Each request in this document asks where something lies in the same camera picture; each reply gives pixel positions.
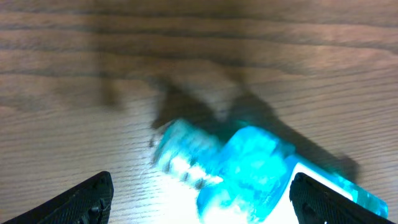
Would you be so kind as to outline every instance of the wooden table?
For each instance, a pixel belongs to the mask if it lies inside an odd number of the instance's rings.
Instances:
[[[101,170],[110,223],[197,223],[153,128],[248,119],[398,222],[395,0],[0,1],[0,222]]]

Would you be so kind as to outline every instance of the brown wood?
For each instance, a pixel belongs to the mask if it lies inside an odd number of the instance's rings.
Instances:
[[[110,223],[197,223],[150,164],[180,116],[345,163],[398,222],[397,53],[396,0],[1,0],[0,222],[108,170]]]

